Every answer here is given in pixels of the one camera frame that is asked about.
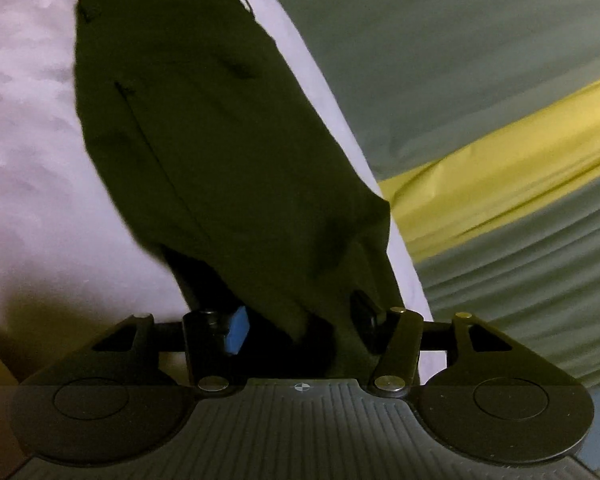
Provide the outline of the black pants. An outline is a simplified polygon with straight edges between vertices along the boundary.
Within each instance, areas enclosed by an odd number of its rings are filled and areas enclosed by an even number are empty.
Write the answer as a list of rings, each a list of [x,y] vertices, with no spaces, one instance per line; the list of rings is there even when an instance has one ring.
[[[76,112],[190,304],[243,304],[251,369],[365,379],[401,296],[390,211],[242,0],[78,0]]]

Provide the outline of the yellow curtain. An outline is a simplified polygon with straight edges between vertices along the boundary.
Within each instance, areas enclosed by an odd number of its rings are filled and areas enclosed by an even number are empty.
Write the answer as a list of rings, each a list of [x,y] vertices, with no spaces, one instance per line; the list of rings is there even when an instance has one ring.
[[[407,251],[421,262],[599,177],[600,80],[380,188]]]

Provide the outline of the lavender bed cover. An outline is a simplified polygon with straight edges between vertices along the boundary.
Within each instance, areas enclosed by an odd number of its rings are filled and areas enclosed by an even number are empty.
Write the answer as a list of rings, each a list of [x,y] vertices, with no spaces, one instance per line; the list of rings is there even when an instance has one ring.
[[[131,231],[87,153],[76,112],[78,0],[0,0],[0,353],[25,375],[134,312],[190,304],[172,266]],[[242,0],[276,43],[356,174],[380,198],[358,141],[278,0]],[[396,222],[387,255],[396,307],[431,311]]]

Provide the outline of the grey-green curtain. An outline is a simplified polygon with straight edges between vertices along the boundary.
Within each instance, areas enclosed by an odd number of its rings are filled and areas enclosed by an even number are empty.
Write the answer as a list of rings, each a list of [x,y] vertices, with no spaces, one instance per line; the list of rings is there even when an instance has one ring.
[[[279,0],[381,182],[600,80],[600,0]],[[600,177],[421,262],[469,311],[600,386]]]

